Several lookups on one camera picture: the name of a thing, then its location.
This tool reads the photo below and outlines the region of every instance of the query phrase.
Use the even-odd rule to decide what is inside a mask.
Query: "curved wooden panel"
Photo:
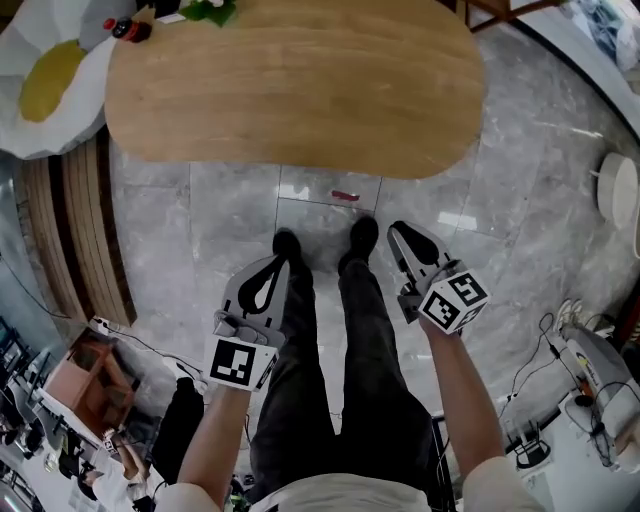
[[[80,272],[93,308],[102,318],[131,326],[136,312],[113,220],[106,129],[62,156],[59,179]]]
[[[78,269],[62,192],[56,187],[59,157],[28,160],[22,168],[33,236],[53,296],[65,315],[87,322],[93,307]]]

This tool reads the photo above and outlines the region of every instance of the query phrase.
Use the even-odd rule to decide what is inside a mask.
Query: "black and white marker cube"
[[[420,314],[451,334],[475,320],[490,300],[476,272],[465,270],[431,285]]]
[[[259,390],[278,360],[278,349],[235,337],[214,336],[206,344],[204,376],[226,386]]]
[[[115,455],[116,453],[118,453],[118,449],[115,447],[111,439],[103,440],[102,445],[104,446],[104,449],[107,450],[107,452],[111,455]]]

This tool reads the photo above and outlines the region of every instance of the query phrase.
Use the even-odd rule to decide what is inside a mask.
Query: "oval wooden tabletop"
[[[271,162],[424,178],[480,133],[484,65],[433,0],[237,0],[220,29],[118,42],[109,130],[149,161]]]

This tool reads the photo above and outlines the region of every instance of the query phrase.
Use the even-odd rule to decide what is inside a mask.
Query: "yellow cushion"
[[[49,117],[86,54],[74,40],[57,44],[40,57],[22,84],[19,100],[22,117],[34,123]]]

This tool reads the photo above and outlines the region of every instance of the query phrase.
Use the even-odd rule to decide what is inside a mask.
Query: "white sleeve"
[[[506,457],[475,468],[462,486],[462,497],[467,512],[544,512]]]
[[[175,484],[162,490],[158,496],[156,512],[220,512],[202,487],[193,484]]]

